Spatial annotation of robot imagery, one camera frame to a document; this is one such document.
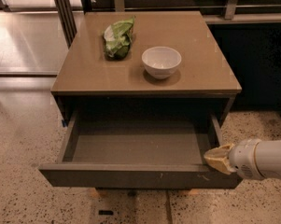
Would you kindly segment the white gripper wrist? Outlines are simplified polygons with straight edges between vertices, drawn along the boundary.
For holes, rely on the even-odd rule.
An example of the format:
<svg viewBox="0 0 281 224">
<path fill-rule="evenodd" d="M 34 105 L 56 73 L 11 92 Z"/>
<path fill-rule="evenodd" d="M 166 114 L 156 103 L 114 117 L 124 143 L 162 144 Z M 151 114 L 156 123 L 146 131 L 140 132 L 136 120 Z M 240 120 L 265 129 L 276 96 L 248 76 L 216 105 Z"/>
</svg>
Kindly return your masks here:
<svg viewBox="0 0 281 224">
<path fill-rule="evenodd" d="M 237 173 L 243 179 L 263 180 L 256 164 L 256 148 L 260 139 L 246 139 L 239 144 L 226 144 L 204 153 L 206 163 L 217 171 Z"/>
</svg>

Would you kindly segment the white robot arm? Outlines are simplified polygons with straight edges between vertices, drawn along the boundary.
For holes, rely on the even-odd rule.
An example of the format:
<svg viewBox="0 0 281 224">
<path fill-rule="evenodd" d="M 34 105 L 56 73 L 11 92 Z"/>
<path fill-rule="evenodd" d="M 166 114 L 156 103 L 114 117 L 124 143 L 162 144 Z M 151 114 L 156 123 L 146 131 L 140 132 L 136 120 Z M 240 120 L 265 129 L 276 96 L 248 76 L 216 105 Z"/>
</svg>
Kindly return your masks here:
<svg viewBox="0 0 281 224">
<path fill-rule="evenodd" d="M 204 153 L 206 163 L 225 175 L 237 173 L 243 179 L 281 180 L 281 140 L 246 139 Z"/>
</svg>

